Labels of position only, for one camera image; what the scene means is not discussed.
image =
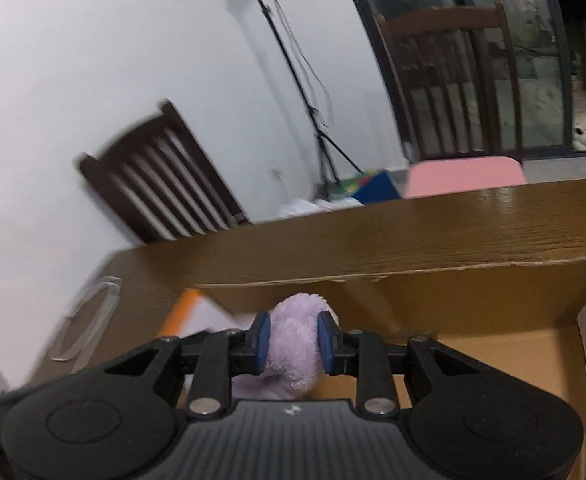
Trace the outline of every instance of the black door frame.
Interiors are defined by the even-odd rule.
[[[473,0],[459,0],[461,5],[474,5]],[[547,0],[549,11],[551,13],[551,23],[553,24],[555,39],[558,47],[560,61],[560,81],[562,84],[562,102],[564,104],[564,130],[562,133],[563,144],[556,146],[544,146],[540,148],[527,148],[524,150],[524,158],[552,158],[561,156],[586,156],[586,152],[576,152],[572,149],[572,92],[570,83],[570,52],[566,30],[564,28],[564,19],[560,9],[559,0]],[[364,29],[371,42],[371,48],[377,59],[377,63],[387,87],[391,108],[397,122],[397,130],[400,141],[403,145],[404,154],[406,145],[411,146],[411,151],[415,152],[413,140],[411,138],[412,128],[409,126],[408,117],[404,109],[403,99],[397,88],[395,74],[391,65],[387,50],[380,35],[377,23],[373,16],[373,11],[369,5],[369,0],[353,0],[362,21]]]

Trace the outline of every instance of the glass door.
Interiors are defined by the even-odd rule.
[[[396,109],[405,153],[411,158],[411,125],[407,121],[404,97],[396,88],[393,67],[372,20],[373,14],[385,19],[425,7],[450,7],[460,4],[493,7],[495,0],[354,0],[371,38],[387,83],[391,103]],[[521,91],[523,142],[528,155],[557,155],[570,152],[572,101],[570,95],[570,58],[566,34],[557,0],[502,0],[516,45],[518,79]],[[494,75],[500,107],[505,147],[514,146],[513,103],[500,35],[487,36],[493,57]]]

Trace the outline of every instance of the pink plastic stool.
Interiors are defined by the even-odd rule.
[[[410,168],[403,197],[417,198],[520,184],[526,184],[522,166],[507,156],[425,160]]]

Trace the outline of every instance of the wooden table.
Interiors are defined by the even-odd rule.
[[[586,181],[396,200],[243,226],[116,253],[97,276],[123,281],[92,364],[152,338],[182,291],[261,283],[586,258]],[[100,298],[68,333],[73,340]],[[72,363],[43,358],[42,381]]]

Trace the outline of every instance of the wooden chair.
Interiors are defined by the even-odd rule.
[[[377,16],[377,23],[406,99],[421,160],[508,153],[521,162],[518,72],[502,2],[497,1],[494,9],[432,7],[392,20]],[[502,41],[504,48],[497,57],[506,58],[510,79],[514,143],[506,148],[488,35],[496,39],[491,44],[495,48]],[[418,102],[424,94],[425,100]],[[425,124],[428,115],[431,124]],[[478,119],[480,132],[471,125],[471,118]]]
[[[231,228],[248,219],[170,101],[80,173],[145,243]]]

